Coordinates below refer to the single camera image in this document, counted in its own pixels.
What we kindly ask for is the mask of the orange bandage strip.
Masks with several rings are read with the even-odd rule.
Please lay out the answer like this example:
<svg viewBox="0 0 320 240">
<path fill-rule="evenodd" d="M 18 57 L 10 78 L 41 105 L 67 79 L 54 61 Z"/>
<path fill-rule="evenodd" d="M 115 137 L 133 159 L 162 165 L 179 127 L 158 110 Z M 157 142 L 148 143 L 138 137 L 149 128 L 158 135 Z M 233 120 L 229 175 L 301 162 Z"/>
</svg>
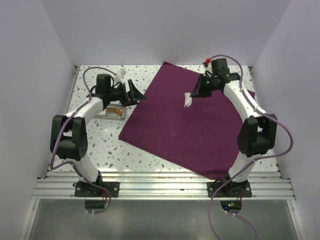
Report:
<svg viewBox="0 0 320 240">
<path fill-rule="evenodd" d="M 114 113 L 116 114 L 117 116 L 122 116 L 124 114 L 123 110 L 121 108 L 114 108 L 114 107 L 108 107 L 106 109 L 106 112 L 107 113 Z"/>
</svg>

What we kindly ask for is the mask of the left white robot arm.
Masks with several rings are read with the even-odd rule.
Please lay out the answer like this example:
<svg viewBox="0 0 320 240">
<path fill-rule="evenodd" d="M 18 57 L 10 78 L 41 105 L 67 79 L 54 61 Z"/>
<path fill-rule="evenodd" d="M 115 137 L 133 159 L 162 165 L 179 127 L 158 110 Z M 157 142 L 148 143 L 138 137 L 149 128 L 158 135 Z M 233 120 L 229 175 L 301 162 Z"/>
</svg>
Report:
<svg viewBox="0 0 320 240">
<path fill-rule="evenodd" d="M 99 74 L 84 103 L 69 113 L 53 117 L 50 169 L 55 170 L 66 164 L 72 165 L 81 180 L 87 182 L 87 192 L 95 197 L 101 195 L 104 184 L 98 180 L 100 171 L 87 154 L 87 124 L 111 102 L 118 101 L 123 107 L 128 107 L 146 99 L 131 79 L 127 83 L 115 83 L 111 75 Z"/>
</svg>

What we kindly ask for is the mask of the metal instrument tray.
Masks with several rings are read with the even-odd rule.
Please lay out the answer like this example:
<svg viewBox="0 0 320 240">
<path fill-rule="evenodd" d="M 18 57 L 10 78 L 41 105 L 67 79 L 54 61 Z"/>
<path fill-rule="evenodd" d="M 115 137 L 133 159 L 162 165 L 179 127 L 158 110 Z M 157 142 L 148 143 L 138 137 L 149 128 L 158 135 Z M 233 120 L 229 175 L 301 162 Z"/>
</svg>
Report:
<svg viewBox="0 0 320 240">
<path fill-rule="evenodd" d="M 124 121 L 127 115 L 127 108 L 121 104 L 110 104 L 102 112 L 98 113 L 95 119 L 111 121 Z"/>
</svg>

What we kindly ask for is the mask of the purple cloth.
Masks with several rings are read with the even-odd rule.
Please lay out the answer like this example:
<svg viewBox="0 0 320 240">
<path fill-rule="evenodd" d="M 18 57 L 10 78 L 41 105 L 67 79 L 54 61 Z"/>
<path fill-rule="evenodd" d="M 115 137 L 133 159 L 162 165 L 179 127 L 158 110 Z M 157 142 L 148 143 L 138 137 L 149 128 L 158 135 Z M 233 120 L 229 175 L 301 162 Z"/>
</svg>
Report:
<svg viewBox="0 0 320 240">
<path fill-rule="evenodd" d="M 220 91 L 185 107 L 197 72 L 164 62 L 119 139 L 209 179 L 223 179 L 239 153 L 243 122 Z"/>
</svg>

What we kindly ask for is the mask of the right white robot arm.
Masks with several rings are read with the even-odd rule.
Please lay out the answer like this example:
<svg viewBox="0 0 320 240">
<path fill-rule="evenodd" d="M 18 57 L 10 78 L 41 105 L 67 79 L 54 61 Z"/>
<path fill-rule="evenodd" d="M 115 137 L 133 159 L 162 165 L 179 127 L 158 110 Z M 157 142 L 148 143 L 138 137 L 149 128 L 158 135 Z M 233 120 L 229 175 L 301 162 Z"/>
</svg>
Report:
<svg viewBox="0 0 320 240">
<path fill-rule="evenodd" d="M 237 137 L 239 153 L 228 170 L 230 179 L 222 185 L 223 192 L 232 197 L 241 190 L 240 183 L 248 180 L 256 158 L 265 156 L 273 149 L 277 123 L 268 119 L 268 117 L 274 118 L 274 114 L 265 116 L 266 111 L 255 102 L 240 82 L 237 73 L 210 78 L 200 75 L 190 97 L 207 98 L 214 91 L 221 91 L 230 100 L 242 120 L 242 127 Z"/>
</svg>

